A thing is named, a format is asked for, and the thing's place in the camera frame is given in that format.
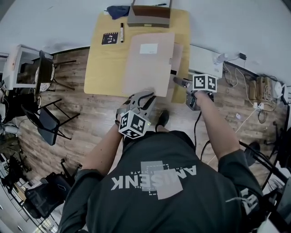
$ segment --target person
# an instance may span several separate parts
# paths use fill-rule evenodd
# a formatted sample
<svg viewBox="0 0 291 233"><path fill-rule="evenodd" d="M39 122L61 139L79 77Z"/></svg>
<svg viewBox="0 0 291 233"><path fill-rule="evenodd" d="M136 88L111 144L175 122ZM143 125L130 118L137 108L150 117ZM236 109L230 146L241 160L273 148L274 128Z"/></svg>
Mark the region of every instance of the person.
<svg viewBox="0 0 291 233"><path fill-rule="evenodd" d="M261 188L249 170L235 132L205 92L195 93L217 159L218 172L195 154L183 132L168 131L164 111L149 132L124 140L113 125L86 156L65 201L59 232L240 232Z"/></svg>

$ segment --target yellow table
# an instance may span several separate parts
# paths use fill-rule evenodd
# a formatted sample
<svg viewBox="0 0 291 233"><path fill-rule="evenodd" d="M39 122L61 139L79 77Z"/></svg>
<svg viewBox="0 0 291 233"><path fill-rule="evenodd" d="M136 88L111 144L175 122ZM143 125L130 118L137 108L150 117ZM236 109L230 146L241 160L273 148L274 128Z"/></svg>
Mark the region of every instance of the yellow table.
<svg viewBox="0 0 291 233"><path fill-rule="evenodd" d="M120 23L124 23L124 43L119 41L114 45L102 45L103 34L119 32ZM85 76L85 93L127 96L122 93L122 82L131 38L138 34L158 32L174 32L175 43L184 46L178 76L187 78L190 56L190 25L187 11L172 9L170 28L128 27L127 17L112 20L110 15L101 13L92 37ZM184 103L185 91L176 85L172 102Z"/></svg>

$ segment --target wooden floor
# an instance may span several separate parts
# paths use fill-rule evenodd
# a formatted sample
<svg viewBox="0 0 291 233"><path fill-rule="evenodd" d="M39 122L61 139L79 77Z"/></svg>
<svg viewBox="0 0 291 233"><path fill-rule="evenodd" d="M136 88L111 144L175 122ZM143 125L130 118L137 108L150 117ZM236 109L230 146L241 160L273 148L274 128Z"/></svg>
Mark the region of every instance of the wooden floor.
<svg viewBox="0 0 291 233"><path fill-rule="evenodd" d="M84 80L86 63L89 49L71 51L55 55L55 62L77 60L76 63L62 65L56 69L56 79L59 82L73 86L75 91L65 89L61 86L53 85L51 89L41 94L42 105L57 99L62 99L60 106L71 115L80 113L80 116L66 124L63 132L72 140L58 137L54 146L46 144L37 132L36 127L29 121L24 120L21 125L22 135L20 144L27 156L27 162L33 169L30 178L39 180L51 172L61 172L60 160L66 158L67 165L74 168L78 163L82 163L86 153L88 153L100 140L110 127L114 124L116 109L125 101L123 97L88 95L84 93ZM228 66L234 77L234 68ZM236 130L241 123L253 112L253 108L246 98L246 88L242 76L238 76L239 84L236 87L229 87L225 79L218 81L218 93L215 94L215 105L219 108L223 117ZM162 104L157 103L150 117L152 126L157 122L157 118L163 109L170 111L170 121L166 126L169 130L181 130L186 132L194 140L194 124L199 112L191 111L185 104ZM51 108L53 113L65 119L56 108ZM278 104L274 112L269 112L264 124L258 122L257 112L255 112L241 127L237 135L240 140L249 144L258 141L264 154L269 155L273 146L263 145L264 140L273 141L275 139L275 127L272 125L276 121L283 127L286 119L286 107ZM25 119L19 117L18 123ZM197 155L200 157L202 148L208 140L203 118L197 125ZM116 160L113 166L118 163L121 155L122 145L119 146ZM205 150L202 161L208 162L214 153L211 145ZM217 169L217 159L213 159L209 164ZM268 171L260 164L254 164L251 170L255 174L260 184L263 184Z"/></svg>

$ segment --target marker pen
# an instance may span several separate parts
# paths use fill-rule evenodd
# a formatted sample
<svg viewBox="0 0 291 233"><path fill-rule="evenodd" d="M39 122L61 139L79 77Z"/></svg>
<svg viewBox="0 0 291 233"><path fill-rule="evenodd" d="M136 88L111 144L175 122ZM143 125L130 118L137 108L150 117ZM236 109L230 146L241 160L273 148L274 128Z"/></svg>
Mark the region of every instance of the marker pen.
<svg viewBox="0 0 291 233"><path fill-rule="evenodd" d="M123 43L123 23L120 26L120 42Z"/></svg>

